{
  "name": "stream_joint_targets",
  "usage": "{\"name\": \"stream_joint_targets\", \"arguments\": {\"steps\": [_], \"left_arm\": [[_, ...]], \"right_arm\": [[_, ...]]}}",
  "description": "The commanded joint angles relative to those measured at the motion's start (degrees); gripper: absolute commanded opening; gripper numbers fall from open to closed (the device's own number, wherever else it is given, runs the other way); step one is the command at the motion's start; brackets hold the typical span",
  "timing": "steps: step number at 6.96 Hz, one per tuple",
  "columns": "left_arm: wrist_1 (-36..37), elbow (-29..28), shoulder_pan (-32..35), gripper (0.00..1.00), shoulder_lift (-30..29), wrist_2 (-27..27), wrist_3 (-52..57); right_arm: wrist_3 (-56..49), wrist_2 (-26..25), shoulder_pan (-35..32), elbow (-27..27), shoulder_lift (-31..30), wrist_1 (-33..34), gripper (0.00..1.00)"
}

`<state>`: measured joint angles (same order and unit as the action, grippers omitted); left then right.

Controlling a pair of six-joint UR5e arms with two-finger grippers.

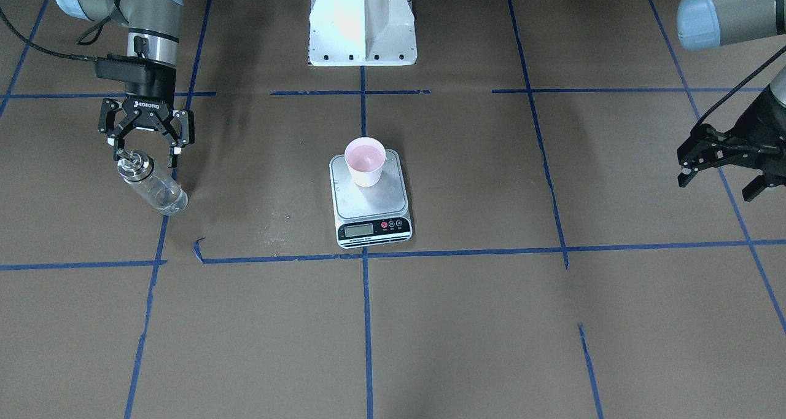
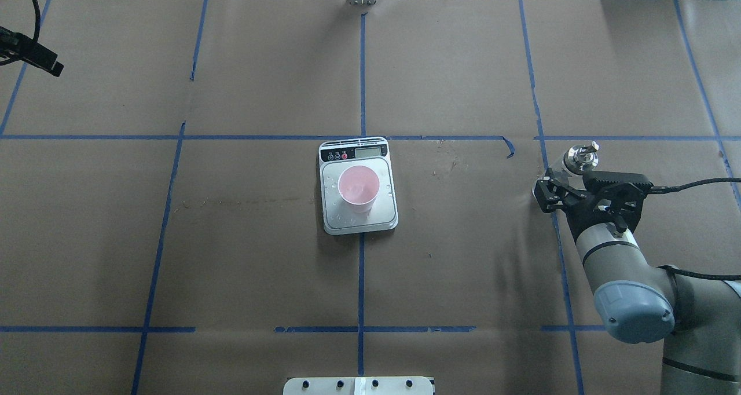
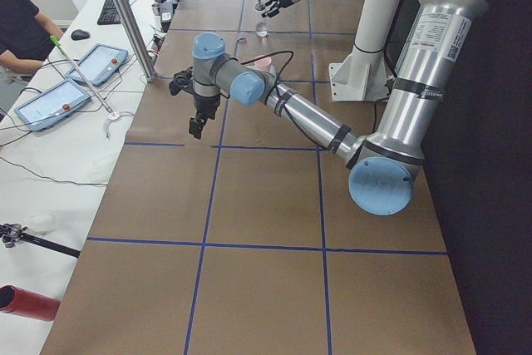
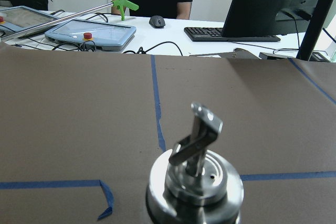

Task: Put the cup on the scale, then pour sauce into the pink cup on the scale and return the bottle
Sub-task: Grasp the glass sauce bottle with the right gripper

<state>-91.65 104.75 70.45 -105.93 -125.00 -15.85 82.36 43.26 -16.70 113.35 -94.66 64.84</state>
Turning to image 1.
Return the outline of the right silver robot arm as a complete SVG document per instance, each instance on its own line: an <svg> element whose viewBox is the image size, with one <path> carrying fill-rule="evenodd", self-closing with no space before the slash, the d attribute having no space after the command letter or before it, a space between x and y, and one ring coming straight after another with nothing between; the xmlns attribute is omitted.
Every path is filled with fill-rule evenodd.
<svg viewBox="0 0 786 419"><path fill-rule="evenodd" d="M177 47L184 0L56 0L64 13L127 29L125 55L95 60L95 75L121 81L125 99L102 101L98 130L115 150L133 130L157 131L169 147L168 166L177 167L182 148L194 142L194 115L174 108Z"/></svg>

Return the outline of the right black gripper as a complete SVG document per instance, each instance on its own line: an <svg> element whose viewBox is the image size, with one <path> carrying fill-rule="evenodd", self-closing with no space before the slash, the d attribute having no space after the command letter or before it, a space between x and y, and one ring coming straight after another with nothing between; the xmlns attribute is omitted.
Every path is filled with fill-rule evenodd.
<svg viewBox="0 0 786 419"><path fill-rule="evenodd" d="M191 110L173 112L174 78L154 80L151 85L127 81L126 99L101 100L98 130L112 147L113 161L125 148L126 137L134 130L157 131L169 144L168 168L176 168L184 147L195 142L195 115Z"/></svg>

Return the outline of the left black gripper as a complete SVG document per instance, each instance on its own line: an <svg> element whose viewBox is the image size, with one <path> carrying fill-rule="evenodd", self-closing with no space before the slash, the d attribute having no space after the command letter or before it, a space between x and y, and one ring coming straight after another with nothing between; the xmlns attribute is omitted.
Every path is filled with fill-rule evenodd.
<svg viewBox="0 0 786 419"><path fill-rule="evenodd" d="M710 124L694 125L677 148L682 168L677 176L679 187L687 187L702 170L729 164L764 173L742 189L745 202L764 190L784 186L784 114L784 103L768 86L725 133Z"/></svg>

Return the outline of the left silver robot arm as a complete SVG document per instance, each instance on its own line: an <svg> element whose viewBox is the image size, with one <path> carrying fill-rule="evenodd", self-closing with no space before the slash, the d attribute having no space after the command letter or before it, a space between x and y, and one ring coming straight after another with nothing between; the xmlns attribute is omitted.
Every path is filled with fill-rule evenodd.
<svg viewBox="0 0 786 419"><path fill-rule="evenodd" d="M677 35L687 50L716 49L784 34L784 0L682 0L677 8ZM761 91L728 131L718 131L703 114L677 148L686 187L702 170L738 165L760 171L742 190L754 200L785 181L784 72Z"/></svg>

